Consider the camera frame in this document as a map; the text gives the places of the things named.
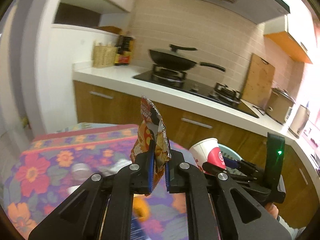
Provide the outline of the person's right hand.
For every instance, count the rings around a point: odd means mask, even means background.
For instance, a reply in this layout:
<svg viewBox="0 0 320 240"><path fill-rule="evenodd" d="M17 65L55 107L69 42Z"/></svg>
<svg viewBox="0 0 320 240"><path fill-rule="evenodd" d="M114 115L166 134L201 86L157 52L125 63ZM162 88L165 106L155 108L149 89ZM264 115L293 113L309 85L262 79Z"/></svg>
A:
<svg viewBox="0 0 320 240"><path fill-rule="evenodd" d="M273 218L278 219L279 210L273 203L267 203L264 208L273 216Z"/></svg>

